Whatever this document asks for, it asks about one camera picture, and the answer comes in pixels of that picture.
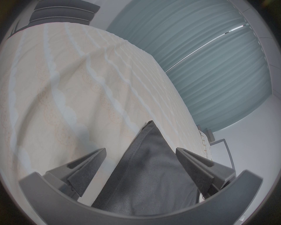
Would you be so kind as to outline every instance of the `curved gray bar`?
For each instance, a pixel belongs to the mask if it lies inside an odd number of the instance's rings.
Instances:
[[[262,179],[243,171],[233,182],[203,203],[156,216],[128,216],[83,205],[50,185],[34,172],[20,186],[34,210],[47,224],[67,225],[233,225],[258,192]]]
[[[260,14],[246,0],[228,0],[244,16],[257,36],[271,77],[272,93],[281,100],[281,53],[279,45]]]

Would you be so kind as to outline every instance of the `curtain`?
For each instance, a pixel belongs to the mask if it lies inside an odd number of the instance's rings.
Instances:
[[[247,22],[226,0],[133,0],[107,31],[151,54],[164,71]],[[167,72],[195,123],[213,132],[250,114],[271,94],[267,62],[241,27]]]

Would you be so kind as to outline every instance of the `curtain pleat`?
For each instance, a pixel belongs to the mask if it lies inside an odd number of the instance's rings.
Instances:
[[[166,71],[213,38],[247,22],[226,0],[133,0],[107,29],[151,54]],[[220,130],[271,94],[261,46],[244,26],[167,72],[201,128]]]

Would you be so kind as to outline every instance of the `bed sheet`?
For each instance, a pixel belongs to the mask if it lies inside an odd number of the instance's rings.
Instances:
[[[150,120],[173,151],[204,156],[201,134],[158,63],[106,31],[49,23],[14,34],[0,53],[0,86],[0,173],[37,223],[19,179],[105,147],[107,157],[79,200],[91,205]]]

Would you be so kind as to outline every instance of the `gray cloth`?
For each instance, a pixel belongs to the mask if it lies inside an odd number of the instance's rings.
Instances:
[[[129,215],[169,213],[198,202],[198,189],[149,121],[129,146],[92,207]]]

